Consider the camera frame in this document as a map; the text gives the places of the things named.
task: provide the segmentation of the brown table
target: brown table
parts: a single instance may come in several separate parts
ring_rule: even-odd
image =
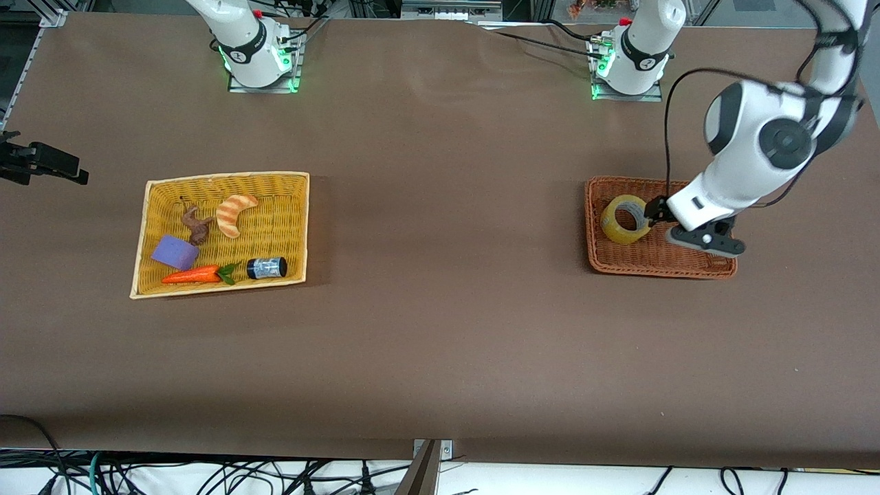
[[[811,37],[688,28],[665,83],[790,78]],[[789,198],[741,216],[735,278],[616,277],[587,265],[583,183],[661,176],[663,105],[591,101],[576,55],[457,22],[332,21],[288,96],[227,93],[209,39],[197,17],[122,14],[43,39],[9,129],[92,179],[0,183],[3,412],[90,449],[880,461],[869,107]],[[728,83],[676,96],[674,178],[709,162]],[[305,285],[128,299],[147,180],[278,169],[313,174]],[[41,443],[5,426],[0,445]]]

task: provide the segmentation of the white floor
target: white floor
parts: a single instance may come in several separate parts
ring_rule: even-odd
[[[405,465],[407,462],[370,462],[376,472]],[[296,475],[302,462],[281,462],[285,474]],[[216,471],[209,464],[184,467],[144,468],[131,471],[130,478],[146,495],[194,495],[199,487]],[[475,495],[645,495],[656,484],[663,468],[632,468],[607,466],[548,466],[525,464],[486,464],[445,462],[437,483],[437,495],[461,495],[476,489]],[[383,475],[374,479],[381,488],[400,481],[405,471]],[[745,495],[774,495],[781,480],[777,471],[738,471]],[[316,477],[360,477],[359,461],[338,461],[322,469]],[[48,469],[0,469],[0,495],[33,495],[50,479]],[[733,478],[731,487],[736,490]],[[315,484],[317,495],[328,495],[346,483]],[[89,492],[75,485],[76,495]],[[220,487],[214,494],[222,493]],[[273,480],[272,491],[281,493],[282,487]],[[56,482],[52,493],[66,493],[64,483]],[[235,495],[270,495],[265,482],[247,480]],[[340,495],[352,495],[356,490],[347,489]],[[659,495],[723,495],[717,469],[674,469],[663,484]],[[880,477],[859,474],[825,474],[793,472],[788,475],[782,495],[876,495],[880,493]]]

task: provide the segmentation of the tape roll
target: tape roll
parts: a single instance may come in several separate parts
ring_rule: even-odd
[[[614,217],[617,210],[627,211],[635,218],[635,230],[625,229],[617,223]],[[650,230],[651,226],[645,218],[645,202],[638,196],[617,196],[602,212],[602,232],[608,236],[608,239],[618,244],[632,244],[647,235]]]

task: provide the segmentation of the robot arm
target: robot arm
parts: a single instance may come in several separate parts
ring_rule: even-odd
[[[869,29],[868,0],[804,0],[818,23],[810,82],[728,86],[706,114],[706,142],[715,159],[669,198],[649,203],[653,221],[674,220],[669,242],[734,257],[734,217],[795,179],[854,123],[859,55]]]
[[[291,71],[280,54],[290,29],[270,18],[257,18],[247,0],[187,0],[214,34],[227,70],[252,88],[273,84]]]
[[[685,24],[686,14],[681,0],[642,2],[631,25],[603,33],[612,40],[614,50],[596,75],[621,94],[645,93],[663,76],[670,47]]]

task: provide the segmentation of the yellow wicker basket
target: yellow wicker basket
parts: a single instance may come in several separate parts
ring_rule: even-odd
[[[194,267],[238,262],[240,265],[232,273],[235,285],[223,282],[162,284],[162,278],[176,270],[150,258],[159,239],[165,234],[189,239],[190,231],[180,221],[184,211],[196,205],[199,208],[196,217],[213,217],[216,207],[234,194],[256,196],[260,203],[238,216],[241,235],[237,239],[220,233],[216,223],[209,224],[208,239],[198,247]],[[130,297],[182,296],[304,282],[308,218],[309,174],[302,172],[212,174],[149,181],[143,199],[141,236]],[[247,277],[247,260],[277,256],[287,260],[287,276],[259,280]]]

